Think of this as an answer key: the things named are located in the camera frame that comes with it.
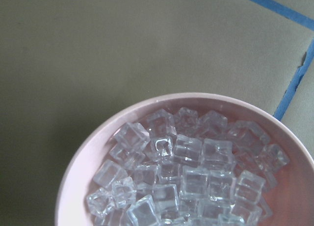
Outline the clear ice cubes pile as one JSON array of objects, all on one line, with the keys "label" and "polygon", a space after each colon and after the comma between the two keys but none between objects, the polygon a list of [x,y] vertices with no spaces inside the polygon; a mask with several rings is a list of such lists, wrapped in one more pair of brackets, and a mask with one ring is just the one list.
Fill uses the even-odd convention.
[{"label": "clear ice cubes pile", "polygon": [[256,226],[288,163],[253,121],[161,109],[113,136],[87,208],[96,226]]}]

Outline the pink bowl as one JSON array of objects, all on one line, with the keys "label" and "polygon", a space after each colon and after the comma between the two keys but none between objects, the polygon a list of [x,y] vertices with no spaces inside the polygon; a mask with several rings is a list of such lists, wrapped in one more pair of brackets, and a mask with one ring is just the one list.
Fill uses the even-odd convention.
[{"label": "pink bowl", "polygon": [[101,124],[70,161],[57,226],[311,226],[314,161],[246,102],[176,93]]}]

